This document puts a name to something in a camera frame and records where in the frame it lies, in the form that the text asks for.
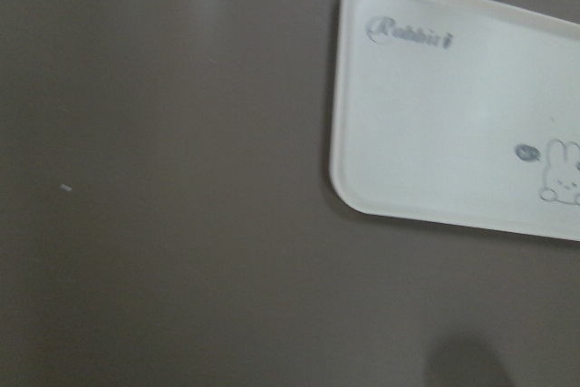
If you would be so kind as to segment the cream rabbit tray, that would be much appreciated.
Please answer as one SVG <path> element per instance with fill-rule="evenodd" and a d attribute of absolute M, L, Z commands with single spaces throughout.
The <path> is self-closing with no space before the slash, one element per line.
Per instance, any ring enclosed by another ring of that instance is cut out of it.
<path fill-rule="evenodd" d="M 340 0 L 330 179 L 368 215 L 579 238 L 579 26 Z"/>

